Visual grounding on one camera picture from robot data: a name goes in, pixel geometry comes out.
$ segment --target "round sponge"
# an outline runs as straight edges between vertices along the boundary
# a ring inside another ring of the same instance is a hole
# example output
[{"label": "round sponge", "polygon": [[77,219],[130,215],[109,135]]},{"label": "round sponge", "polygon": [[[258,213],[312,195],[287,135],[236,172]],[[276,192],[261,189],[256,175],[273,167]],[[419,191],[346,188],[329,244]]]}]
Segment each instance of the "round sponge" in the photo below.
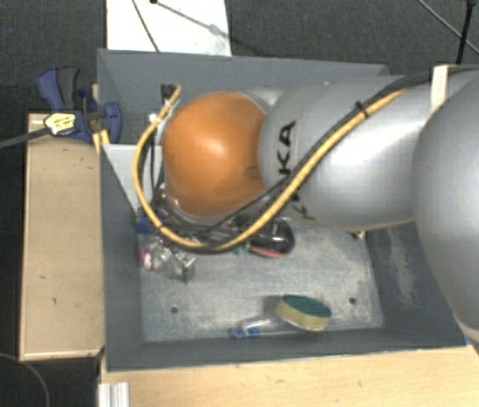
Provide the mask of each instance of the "round sponge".
[{"label": "round sponge", "polygon": [[310,332],[326,328],[331,311],[325,304],[300,295],[285,295],[279,300],[275,312],[287,323]]}]

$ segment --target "gray box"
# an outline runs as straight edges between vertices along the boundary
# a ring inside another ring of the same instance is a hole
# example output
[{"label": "gray box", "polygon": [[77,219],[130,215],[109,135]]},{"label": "gray box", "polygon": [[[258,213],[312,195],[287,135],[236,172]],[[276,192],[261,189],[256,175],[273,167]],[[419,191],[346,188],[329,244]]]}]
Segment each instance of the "gray box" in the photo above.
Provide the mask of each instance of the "gray box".
[{"label": "gray box", "polygon": [[[298,243],[289,257],[203,256],[188,284],[139,268],[132,143],[145,126],[145,116],[160,107],[160,84],[183,85],[181,99],[187,101],[219,90],[286,90],[385,74],[381,65],[99,52],[100,101],[119,101],[125,119],[121,144],[105,147],[100,170],[105,351],[111,371],[465,343],[426,263],[414,224],[370,232],[364,241],[294,224]],[[329,304],[333,317],[328,328],[316,334],[228,337],[237,321],[271,309],[284,293],[303,293]]]}]

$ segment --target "white tag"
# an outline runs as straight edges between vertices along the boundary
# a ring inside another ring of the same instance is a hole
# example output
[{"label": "white tag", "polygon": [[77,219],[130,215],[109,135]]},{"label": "white tag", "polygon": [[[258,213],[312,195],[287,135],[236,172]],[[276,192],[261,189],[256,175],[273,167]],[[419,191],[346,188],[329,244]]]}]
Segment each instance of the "white tag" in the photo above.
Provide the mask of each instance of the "white tag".
[{"label": "white tag", "polygon": [[448,65],[433,68],[431,112],[434,114],[448,98]]}]

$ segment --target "wooden table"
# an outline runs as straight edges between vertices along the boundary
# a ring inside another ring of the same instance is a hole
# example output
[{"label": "wooden table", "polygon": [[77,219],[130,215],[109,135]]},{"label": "wooden table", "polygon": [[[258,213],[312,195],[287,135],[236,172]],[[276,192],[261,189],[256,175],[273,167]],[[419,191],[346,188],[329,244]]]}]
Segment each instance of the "wooden table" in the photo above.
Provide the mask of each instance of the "wooden table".
[{"label": "wooden table", "polygon": [[[36,129],[41,115],[30,116]],[[97,155],[88,145],[30,142],[19,351],[22,360],[95,356],[103,346]],[[160,371],[108,373],[131,406],[479,407],[472,347]]]}]

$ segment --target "white paper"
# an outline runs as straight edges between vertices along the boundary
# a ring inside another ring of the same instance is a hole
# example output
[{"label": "white paper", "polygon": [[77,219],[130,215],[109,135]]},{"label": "white paper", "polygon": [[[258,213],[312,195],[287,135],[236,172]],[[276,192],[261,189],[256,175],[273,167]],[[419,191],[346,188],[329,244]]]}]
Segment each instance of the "white paper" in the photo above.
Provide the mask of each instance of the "white paper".
[{"label": "white paper", "polygon": [[[162,52],[231,56],[224,0],[135,0]],[[131,0],[107,0],[107,47],[154,51]]]}]

